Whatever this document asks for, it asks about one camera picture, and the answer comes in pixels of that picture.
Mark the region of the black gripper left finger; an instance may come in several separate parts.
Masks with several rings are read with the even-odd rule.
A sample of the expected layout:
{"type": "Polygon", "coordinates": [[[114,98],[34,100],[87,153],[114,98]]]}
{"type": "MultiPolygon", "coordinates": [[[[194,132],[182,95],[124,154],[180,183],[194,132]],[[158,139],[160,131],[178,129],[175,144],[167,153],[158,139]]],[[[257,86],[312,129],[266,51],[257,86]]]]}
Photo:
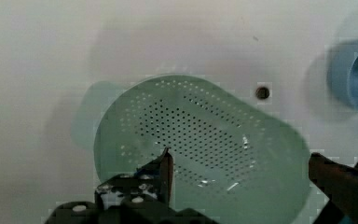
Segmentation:
{"type": "Polygon", "coordinates": [[[94,191],[100,213],[117,210],[120,214],[143,215],[161,205],[168,207],[172,192],[173,159],[170,147],[134,173],[114,175],[94,191]]]}

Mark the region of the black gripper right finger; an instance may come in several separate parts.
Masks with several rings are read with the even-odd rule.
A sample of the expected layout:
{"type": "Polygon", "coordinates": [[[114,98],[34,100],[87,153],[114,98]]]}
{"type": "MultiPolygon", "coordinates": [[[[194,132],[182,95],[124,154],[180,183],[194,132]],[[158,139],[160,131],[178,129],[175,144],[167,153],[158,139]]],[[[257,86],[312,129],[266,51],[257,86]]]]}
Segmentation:
{"type": "Polygon", "coordinates": [[[320,153],[309,159],[309,179],[353,224],[358,224],[358,169],[320,153]]]}

